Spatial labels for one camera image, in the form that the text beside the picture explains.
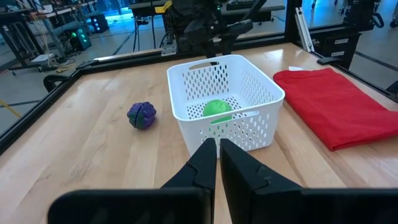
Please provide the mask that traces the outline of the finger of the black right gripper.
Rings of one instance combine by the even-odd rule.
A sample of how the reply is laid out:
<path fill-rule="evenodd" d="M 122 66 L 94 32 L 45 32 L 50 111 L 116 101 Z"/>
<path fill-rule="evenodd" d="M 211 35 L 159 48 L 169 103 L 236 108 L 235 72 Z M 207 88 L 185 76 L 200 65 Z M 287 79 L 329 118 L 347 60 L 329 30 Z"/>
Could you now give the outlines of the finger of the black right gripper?
<path fill-rule="evenodd" d="M 216 50 L 214 46 L 214 42 L 209 40 L 203 44 L 204 53 L 207 58 L 216 57 Z"/>
<path fill-rule="evenodd" d="M 230 55 L 233 49 L 233 38 L 225 37 L 221 40 L 221 53 L 223 55 Z"/>

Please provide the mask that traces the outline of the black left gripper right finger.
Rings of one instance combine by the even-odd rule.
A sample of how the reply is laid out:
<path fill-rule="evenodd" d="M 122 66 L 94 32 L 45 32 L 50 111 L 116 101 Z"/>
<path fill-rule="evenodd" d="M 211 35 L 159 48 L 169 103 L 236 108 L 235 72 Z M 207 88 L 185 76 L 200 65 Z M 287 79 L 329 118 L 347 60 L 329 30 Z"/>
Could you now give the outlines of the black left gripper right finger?
<path fill-rule="evenodd" d="M 305 188 L 220 141 L 233 224 L 398 224 L 398 189 Z"/>

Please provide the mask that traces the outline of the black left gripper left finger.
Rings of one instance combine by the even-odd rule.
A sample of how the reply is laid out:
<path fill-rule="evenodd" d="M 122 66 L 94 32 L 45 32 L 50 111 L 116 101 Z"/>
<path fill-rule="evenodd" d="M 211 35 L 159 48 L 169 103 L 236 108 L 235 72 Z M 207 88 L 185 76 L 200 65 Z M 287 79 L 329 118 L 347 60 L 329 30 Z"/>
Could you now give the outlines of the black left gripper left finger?
<path fill-rule="evenodd" d="M 213 224 L 216 142 L 205 140 L 159 189 L 85 189 L 57 198 L 48 224 Z"/>

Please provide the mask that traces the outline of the green toy ball fruit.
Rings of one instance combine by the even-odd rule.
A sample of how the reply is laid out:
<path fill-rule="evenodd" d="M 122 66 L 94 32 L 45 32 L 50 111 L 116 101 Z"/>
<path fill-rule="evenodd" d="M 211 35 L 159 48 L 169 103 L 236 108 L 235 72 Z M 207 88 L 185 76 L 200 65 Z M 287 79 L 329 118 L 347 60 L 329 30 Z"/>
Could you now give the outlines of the green toy ball fruit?
<path fill-rule="evenodd" d="M 203 116 L 207 117 L 207 116 L 212 116 L 212 115 L 216 115 L 216 114 L 220 114 L 220 113 L 225 113 L 225 112 L 229 112 L 232 110 L 232 107 L 230 106 L 230 104 L 226 101 L 223 100 L 211 100 L 209 101 L 204 109 L 203 109 Z M 224 121 L 229 121 L 232 120 L 232 116 L 225 116 L 222 117 L 220 119 L 216 119 L 214 121 L 211 122 L 211 124 L 217 124 L 217 123 L 221 123 Z"/>

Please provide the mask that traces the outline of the purple toy grapes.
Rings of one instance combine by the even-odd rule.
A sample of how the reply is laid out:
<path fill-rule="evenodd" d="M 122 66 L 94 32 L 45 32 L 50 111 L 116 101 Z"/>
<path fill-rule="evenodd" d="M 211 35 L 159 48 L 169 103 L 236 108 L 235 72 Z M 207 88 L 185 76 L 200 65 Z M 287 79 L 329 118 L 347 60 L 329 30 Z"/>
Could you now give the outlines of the purple toy grapes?
<path fill-rule="evenodd" d="M 136 129 L 146 130 L 152 126 L 155 121 L 156 109 L 148 101 L 134 103 L 127 112 L 129 123 Z"/>

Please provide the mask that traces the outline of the white perforated plastic basket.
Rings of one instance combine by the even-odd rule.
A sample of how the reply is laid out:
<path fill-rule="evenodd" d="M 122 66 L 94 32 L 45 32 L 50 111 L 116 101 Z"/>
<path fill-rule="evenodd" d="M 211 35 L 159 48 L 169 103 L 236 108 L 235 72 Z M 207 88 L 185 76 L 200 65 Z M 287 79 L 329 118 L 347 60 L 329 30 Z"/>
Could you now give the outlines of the white perforated plastic basket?
<path fill-rule="evenodd" d="M 285 91 L 241 55 L 174 65 L 167 70 L 172 113 L 188 153 L 193 155 L 208 138 L 229 139 L 245 151 L 271 145 Z M 223 100 L 232 110 L 203 116 L 211 100 Z M 217 124 L 212 121 L 231 115 Z"/>

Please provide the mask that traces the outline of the silver aluminium bar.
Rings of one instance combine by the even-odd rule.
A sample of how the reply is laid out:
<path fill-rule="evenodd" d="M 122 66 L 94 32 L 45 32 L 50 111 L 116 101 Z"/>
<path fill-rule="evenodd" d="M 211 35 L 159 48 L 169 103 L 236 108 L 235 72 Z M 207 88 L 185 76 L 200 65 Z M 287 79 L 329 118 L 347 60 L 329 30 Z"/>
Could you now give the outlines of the silver aluminium bar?
<path fill-rule="evenodd" d="M 295 21 L 303 49 L 307 52 L 314 52 L 312 38 L 301 7 L 295 8 Z"/>

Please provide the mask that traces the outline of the black box with white labels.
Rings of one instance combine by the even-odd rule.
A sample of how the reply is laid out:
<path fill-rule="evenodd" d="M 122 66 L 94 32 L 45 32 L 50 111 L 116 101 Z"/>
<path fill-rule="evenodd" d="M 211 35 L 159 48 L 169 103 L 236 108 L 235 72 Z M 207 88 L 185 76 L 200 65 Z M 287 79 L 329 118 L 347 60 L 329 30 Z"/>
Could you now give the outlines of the black box with white labels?
<path fill-rule="evenodd" d="M 349 69 L 361 37 L 359 32 L 329 32 L 313 38 L 314 49 L 322 57 L 320 65 L 339 65 Z"/>

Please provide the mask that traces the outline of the computer tower with green lights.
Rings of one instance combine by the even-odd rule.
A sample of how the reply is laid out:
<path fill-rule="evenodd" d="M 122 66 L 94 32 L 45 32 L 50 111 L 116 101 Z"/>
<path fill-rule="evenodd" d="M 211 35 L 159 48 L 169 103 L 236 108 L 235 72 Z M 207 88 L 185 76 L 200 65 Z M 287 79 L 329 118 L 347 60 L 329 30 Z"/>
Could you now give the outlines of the computer tower with green lights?
<path fill-rule="evenodd" d="M 91 41 L 84 27 L 68 31 L 69 43 L 76 51 L 84 51 L 91 47 Z"/>

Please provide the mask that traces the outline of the red folded cloth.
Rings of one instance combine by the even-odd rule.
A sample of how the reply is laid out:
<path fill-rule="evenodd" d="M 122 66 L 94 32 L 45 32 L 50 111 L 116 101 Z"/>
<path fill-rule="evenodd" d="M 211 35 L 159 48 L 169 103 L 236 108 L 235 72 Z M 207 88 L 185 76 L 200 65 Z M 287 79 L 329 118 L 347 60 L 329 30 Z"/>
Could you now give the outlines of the red folded cloth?
<path fill-rule="evenodd" d="M 284 70 L 273 79 L 330 151 L 398 136 L 398 111 L 389 111 L 330 68 Z"/>

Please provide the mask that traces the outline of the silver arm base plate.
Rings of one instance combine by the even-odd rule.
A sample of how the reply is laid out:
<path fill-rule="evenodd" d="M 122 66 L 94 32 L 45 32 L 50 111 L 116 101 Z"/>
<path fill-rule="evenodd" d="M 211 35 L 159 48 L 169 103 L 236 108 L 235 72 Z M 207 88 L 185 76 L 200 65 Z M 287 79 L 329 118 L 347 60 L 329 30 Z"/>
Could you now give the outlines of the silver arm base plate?
<path fill-rule="evenodd" d="M 178 52 L 177 43 L 175 40 L 172 42 L 165 42 L 162 45 L 161 56 L 166 57 L 170 55 L 175 55 Z"/>

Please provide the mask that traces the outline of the black aluminium table frame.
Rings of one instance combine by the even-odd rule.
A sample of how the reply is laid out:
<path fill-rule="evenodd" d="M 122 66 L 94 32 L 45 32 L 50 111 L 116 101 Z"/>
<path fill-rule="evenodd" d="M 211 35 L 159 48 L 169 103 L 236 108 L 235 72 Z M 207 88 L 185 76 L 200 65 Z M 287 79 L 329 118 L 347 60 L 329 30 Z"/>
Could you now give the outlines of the black aluminium table frame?
<path fill-rule="evenodd" d="M 285 31 L 283 33 L 267 34 L 262 37 L 245 37 L 238 39 L 233 46 L 235 50 L 253 49 L 277 44 L 293 43 L 298 47 L 303 47 L 303 41 L 299 40 L 299 30 L 293 24 L 294 9 L 302 5 L 302 0 L 287 0 Z M 398 81 L 389 88 L 381 87 L 359 77 L 341 65 L 338 58 L 327 58 L 317 52 L 312 53 L 318 57 L 317 63 L 320 65 L 331 65 L 332 67 L 344 72 L 345 74 L 359 80 L 363 84 L 371 87 L 384 95 L 388 99 L 398 103 Z M 21 137 L 81 76 L 91 75 L 99 72 L 150 65 L 160 62 L 169 62 L 186 58 L 202 56 L 199 51 L 181 52 L 169 56 L 162 56 L 160 50 L 149 53 L 130 54 L 127 56 L 116 55 L 109 59 L 92 60 L 84 62 L 69 77 L 63 78 L 61 84 L 51 89 L 49 94 L 40 100 L 25 115 L 19 118 L 9 129 L 0 135 L 0 155 L 2 155 L 19 137 Z"/>

